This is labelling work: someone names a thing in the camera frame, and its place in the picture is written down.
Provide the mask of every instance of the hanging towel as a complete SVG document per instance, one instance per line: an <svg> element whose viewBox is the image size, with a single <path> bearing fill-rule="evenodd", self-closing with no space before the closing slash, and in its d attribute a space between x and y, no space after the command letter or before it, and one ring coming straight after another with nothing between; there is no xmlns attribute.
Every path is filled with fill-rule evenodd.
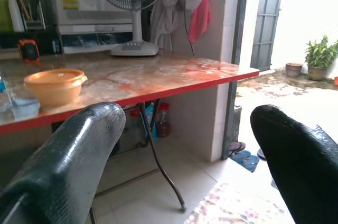
<svg viewBox="0 0 338 224"><path fill-rule="evenodd" d="M165 50L172 49L171 33L178 27L179 0L157 0L151 15L151 42Z"/></svg>
<svg viewBox="0 0 338 224"><path fill-rule="evenodd" d="M202 0L199 7L192 14L189 29L189 41L191 43L197 42L202 34L208 29L211 21L212 13L210 0Z"/></svg>

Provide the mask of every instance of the patterned rug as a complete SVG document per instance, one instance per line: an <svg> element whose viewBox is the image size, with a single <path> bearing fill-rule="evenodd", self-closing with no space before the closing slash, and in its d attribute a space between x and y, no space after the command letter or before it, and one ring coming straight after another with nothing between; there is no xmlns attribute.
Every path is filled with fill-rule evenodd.
<svg viewBox="0 0 338 224"><path fill-rule="evenodd" d="M284 202L240 191L226 183L217 184L184 224L294 223Z"/></svg>

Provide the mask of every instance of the table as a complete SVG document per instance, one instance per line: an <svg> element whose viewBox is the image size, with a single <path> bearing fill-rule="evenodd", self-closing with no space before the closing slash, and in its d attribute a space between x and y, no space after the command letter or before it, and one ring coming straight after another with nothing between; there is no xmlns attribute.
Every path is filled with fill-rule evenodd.
<svg viewBox="0 0 338 224"><path fill-rule="evenodd" d="M58 68L83 70L88 81L83 84L79 98L73 103L41 110L40 104L23 86L23 79L31 73ZM240 68L233 64L173 52L150 58L113 58L106 52L46 56L41 58L39 66L25 64L20 60L6 60L1 61L0 72L13 103L12 107L0 113L0 134L60 122L88 105L104 101L114 101L121 106L140 104L141 115L146 121L147 101L156 100L154 118L161 98L258 75L256 69ZM157 158L151 133L154 123L155 120L152 119L146 130L158 169L145 175L161 171L185 211L180 192Z"/></svg>

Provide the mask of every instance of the red cloth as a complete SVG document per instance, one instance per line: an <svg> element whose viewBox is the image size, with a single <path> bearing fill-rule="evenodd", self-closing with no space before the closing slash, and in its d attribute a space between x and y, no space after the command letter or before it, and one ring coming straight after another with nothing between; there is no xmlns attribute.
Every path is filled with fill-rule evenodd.
<svg viewBox="0 0 338 224"><path fill-rule="evenodd" d="M212 12L210 0L202 0L199 7L192 14L192 20L189 29L189 41L195 43L208 29L212 21Z"/></svg>

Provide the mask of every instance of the green plant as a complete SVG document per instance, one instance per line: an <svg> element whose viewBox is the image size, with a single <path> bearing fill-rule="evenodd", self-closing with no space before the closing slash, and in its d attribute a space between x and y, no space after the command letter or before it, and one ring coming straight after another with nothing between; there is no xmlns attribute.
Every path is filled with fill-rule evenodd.
<svg viewBox="0 0 338 224"><path fill-rule="evenodd" d="M309 41L308 48L306 49L306 58L305 61L309 67L316 68L328 68L330 67L334 60L338 56L338 41L336 41L331 46L327 46L328 37L327 35L323 36L323 39L320 43L315 41L311 43Z"/></svg>

